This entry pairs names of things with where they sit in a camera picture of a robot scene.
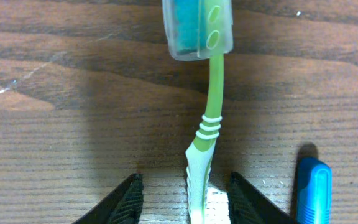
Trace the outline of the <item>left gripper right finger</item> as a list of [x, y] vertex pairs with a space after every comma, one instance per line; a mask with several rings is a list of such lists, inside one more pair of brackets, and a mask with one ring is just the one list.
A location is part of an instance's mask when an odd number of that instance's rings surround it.
[[235, 224], [296, 224], [238, 172], [231, 172], [227, 189], [229, 219]]

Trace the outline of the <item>blue disposable razor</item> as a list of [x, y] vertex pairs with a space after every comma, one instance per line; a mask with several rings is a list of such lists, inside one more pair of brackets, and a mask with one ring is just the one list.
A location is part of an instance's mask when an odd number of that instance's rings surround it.
[[296, 220], [306, 224], [330, 224], [332, 196], [331, 168], [314, 157], [298, 166]]

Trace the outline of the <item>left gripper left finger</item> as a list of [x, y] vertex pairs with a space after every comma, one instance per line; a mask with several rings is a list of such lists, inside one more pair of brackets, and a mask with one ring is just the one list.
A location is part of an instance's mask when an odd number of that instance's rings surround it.
[[73, 224], [139, 224], [143, 190], [143, 175], [133, 173]]

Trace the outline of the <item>green white toothbrush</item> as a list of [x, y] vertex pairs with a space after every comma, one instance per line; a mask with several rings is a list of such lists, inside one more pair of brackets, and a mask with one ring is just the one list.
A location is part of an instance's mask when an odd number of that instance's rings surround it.
[[223, 119], [224, 56], [234, 47], [232, 2], [163, 0], [162, 9], [172, 58], [209, 62], [206, 108], [185, 151], [188, 215], [191, 223], [205, 223], [211, 163]]

